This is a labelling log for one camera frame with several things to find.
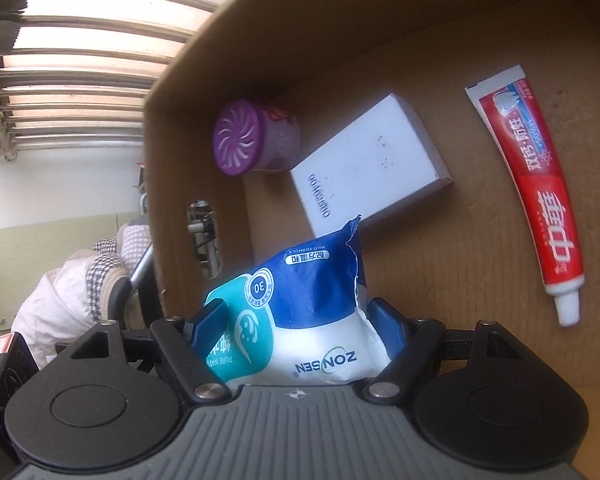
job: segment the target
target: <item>metal screw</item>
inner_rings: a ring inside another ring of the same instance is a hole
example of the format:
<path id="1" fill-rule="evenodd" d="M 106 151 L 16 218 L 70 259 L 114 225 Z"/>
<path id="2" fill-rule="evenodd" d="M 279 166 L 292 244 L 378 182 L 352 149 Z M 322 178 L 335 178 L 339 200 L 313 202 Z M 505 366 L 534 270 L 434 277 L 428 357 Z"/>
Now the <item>metal screw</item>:
<path id="1" fill-rule="evenodd" d="M 377 399 L 390 399 L 400 393 L 400 388 L 393 383 L 373 383 L 369 386 L 369 393 Z"/>
<path id="2" fill-rule="evenodd" d="M 224 386 L 218 383 L 205 383 L 196 386 L 193 392 L 200 397 L 200 399 L 217 399 L 224 395 Z"/>

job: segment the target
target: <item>white wall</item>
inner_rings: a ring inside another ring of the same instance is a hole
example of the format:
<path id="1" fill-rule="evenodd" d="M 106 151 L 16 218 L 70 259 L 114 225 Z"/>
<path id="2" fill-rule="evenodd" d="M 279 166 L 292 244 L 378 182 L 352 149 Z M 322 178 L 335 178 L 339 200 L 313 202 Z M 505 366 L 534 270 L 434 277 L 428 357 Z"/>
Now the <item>white wall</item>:
<path id="1" fill-rule="evenodd" d="M 141 148 L 21 151 L 0 158 L 0 229 L 138 210 Z"/>

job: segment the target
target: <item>purple container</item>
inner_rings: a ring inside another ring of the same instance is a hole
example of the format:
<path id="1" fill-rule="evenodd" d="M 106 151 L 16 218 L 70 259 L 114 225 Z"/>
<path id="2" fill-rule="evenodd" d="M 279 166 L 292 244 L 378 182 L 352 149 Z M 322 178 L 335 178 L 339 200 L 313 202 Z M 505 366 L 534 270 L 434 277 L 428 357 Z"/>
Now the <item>purple container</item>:
<path id="1" fill-rule="evenodd" d="M 222 110 L 213 142 L 216 164 L 226 174 L 290 170 L 300 151 L 300 128 L 289 113 L 243 99 Z"/>

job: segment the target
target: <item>red toothpaste tube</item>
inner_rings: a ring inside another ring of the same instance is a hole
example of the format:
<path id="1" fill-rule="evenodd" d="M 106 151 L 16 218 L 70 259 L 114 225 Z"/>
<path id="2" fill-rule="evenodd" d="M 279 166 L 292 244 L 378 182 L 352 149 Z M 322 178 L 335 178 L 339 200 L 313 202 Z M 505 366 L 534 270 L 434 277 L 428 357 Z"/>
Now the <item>red toothpaste tube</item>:
<path id="1" fill-rule="evenodd" d="M 518 189 L 531 228 L 542 280 L 558 321 L 580 319 L 582 255 L 562 169 L 531 86 L 520 66 L 466 88 Z"/>

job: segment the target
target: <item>white toothpaste cap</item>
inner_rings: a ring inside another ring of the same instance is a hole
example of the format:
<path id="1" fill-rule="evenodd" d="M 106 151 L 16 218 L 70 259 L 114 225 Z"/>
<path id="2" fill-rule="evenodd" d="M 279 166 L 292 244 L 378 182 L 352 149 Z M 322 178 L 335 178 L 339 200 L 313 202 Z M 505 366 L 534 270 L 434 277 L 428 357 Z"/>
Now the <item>white toothpaste cap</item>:
<path id="1" fill-rule="evenodd" d="M 572 326 L 580 320 L 580 295 L 577 290 L 555 297 L 560 326 Z"/>

